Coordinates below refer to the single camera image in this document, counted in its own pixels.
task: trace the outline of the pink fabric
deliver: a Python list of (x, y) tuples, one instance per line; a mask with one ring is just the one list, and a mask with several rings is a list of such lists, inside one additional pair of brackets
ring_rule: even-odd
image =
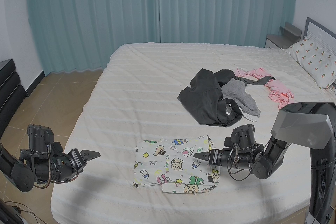
[[(253, 76), (257, 79), (261, 79), (268, 75), (272, 76), (264, 68), (257, 68), (251, 71), (245, 71), (243, 69), (236, 68), (234, 75), (243, 78)], [(282, 109), (284, 106), (295, 102), (294, 95), (292, 94), (291, 90), (287, 88), (280, 80), (271, 79), (265, 84), (265, 86), (269, 87), (270, 89), (268, 97), (271, 100), (280, 103), (279, 109)]]

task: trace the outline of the bed headboard frame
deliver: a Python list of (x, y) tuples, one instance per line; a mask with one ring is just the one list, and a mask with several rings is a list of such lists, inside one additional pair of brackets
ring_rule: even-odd
[(336, 34), (309, 17), (303, 36), (314, 39), (321, 47), (336, 56)]

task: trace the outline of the black garment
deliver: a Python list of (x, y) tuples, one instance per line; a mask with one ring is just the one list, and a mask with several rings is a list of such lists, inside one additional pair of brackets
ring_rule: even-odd
[(232, 70), (220, 70), (214, 74), (202, 68), (190, 81), (190, 87), (180, 92), (178, 99), (199, 124), (231, 126), (243, 116), (234, 100), (223, 99), (221, 87), (232, 78), (255, 85), (264, 85), (271, 79), (265, 77), (253, 81), (237, 78)]

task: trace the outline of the strawberry print pillow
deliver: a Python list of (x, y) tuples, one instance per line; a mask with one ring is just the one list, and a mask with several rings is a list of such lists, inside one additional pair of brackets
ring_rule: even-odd
[(315, 40), (304, 38), (286, 52), (315, 80), (320, 88), (328, 88), (336, 79), (336, 56)]

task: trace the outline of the bed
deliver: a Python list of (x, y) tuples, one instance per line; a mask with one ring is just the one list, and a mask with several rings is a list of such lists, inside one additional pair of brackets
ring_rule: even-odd
[[(325, 30), (307, 24), (308, 34), (316, 33), (336, 48), (333, 40), (320, 34)], [(66, 152), (72, 148), (99, 151), (101, 157), (88, 163), (75, 181), (54, 186), (54, 219), (61, 224), (268, 224), (308, 205), (309, 149), (294, 144), (283, 165), (267, 180), (250, 176), (236, 182), (221, 169), (220, 185), (209, 193), (167, 194), (160, 186), (132, 186), (138, 140), (207, 134), (223, 146), (233, 128), (251, 123), (243, 118), (228, 128), (199, 125), (177, 100), (201, 68), (216, 72), (236, 67), (264, 67), (292, 90), (298, 102), (336, 101), (332, 91), (319, 89), (282, 50), (183, 43), (123, 45), (112, 54), (65, 147)], [(248, 85), (246, 92), (261, 110), (260, 120), (254, 123), (255, 138), (265, 144), (279, 111), (278, 103), (268, 98), (265, 86)]]

